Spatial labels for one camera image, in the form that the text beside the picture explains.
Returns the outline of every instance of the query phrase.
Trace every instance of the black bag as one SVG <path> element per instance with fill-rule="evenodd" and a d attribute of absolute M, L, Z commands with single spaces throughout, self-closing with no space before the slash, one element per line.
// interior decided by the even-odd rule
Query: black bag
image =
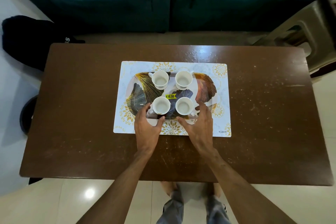
<path fill-rule="evenodd" d="M 52 43 L 85 43 L 76 40 L 51 21 L 23 15 L 5 19 L 2 30 L 2 48 L 16 60 L 41 71 L 44 71 Z"/>

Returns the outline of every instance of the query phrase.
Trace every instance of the yellow price sticker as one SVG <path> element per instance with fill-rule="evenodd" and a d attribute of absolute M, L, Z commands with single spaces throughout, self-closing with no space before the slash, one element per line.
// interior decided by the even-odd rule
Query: yellow price sticker
<path fill-rule="evenodd" d="M 176 99 L 176 93 L 166 95 L 166 99 Z"/>

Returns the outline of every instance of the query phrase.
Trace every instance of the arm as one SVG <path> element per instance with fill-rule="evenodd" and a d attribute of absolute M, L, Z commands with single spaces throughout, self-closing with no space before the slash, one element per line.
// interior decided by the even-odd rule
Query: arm
<path fill-rule="evenodd" d="M 199 103 L 199 117 L 194 125 L 183 118 L 178 121 L 188 132 L 190 140 L 216 176 L 231 208 L 240 224 L 292 223 L 276 205 L 256 190 L 226 163 L 212 146 L 212 117 L 208 107 Z"/>
<path fill-rule="evenodd" d="M 155 127 L 150 125 L 146 119 L 149 106 L 150 103 L 146 104 L 135 117 L 134 129 L 138 151 L 132 163 L 77 224 L 125 222 L 140 175 L 153 154 L 165 119 L 163 116 Z"/>

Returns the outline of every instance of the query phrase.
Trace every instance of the person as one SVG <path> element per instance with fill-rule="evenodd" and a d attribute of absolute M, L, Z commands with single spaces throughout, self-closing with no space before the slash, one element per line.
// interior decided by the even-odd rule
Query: person
<path fill-rule="evenodd" d="M 199 117 L 195 124 L 188 124 L 183 118 L 178 122 L 185 128 L 189 138 L 209 165 L 223 190 L 232 211 L 240 224 L 246 223 L 295 223 L 270 200 L 241 177 L 225 162 L 212 145 L 212 116 L 208 107 L 199 104 Z M 82 216 L 77 224 L 125 222 L 132 197 L 140 175 L 151 157 L 158 142 L 165 117 L 158 120 L 156 126 L 147 122 L 146 104 L 135 117 L 134 129 L 137 152 L 129 167 L 111 184 L 100 199 Z M 183 221 L 183 199 L 176 183 L 163 182 L 165 191 L 171 199 L 164 205 L 158 224 L 179 224 Z M 218 200 L 218 184 L 210 186 L 206 209 L 208 224 L 228 224 L 225 208 Z"/>

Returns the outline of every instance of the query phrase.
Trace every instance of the brown tabletop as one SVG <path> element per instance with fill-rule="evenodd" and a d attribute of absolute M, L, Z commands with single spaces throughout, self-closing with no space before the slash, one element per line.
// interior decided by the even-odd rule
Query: brown tabletop
<path fill-rule="evenodd" d="M 53 44 L 20 174 L 115 179 L 137 150 L 113 124 L 122 61 L 228 67 L 232 137 L 213 139 L 250 183 L 332 185 L 305 54 L 300 48 Z M 187 136 L 161 135 L 141 180 L 215 182 Z"/>

